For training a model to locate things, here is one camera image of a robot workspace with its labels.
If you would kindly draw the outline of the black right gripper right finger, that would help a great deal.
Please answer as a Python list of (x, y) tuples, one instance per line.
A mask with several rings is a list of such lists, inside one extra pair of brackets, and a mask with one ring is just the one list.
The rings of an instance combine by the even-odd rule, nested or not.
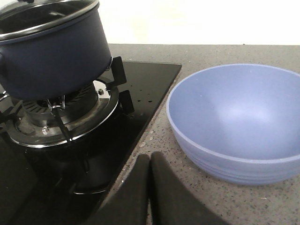
[(181, 183), (161, 152), (150, 160), (152, 221), (155, 225), (227, 225)]

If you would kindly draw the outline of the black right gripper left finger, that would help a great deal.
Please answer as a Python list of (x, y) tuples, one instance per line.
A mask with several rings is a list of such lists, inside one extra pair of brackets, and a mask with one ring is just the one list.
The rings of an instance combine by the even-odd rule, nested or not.
[(90, 218), (89, 225), (144, 225), (148, 210), (150, 158), (139, 155), (120, 189)]

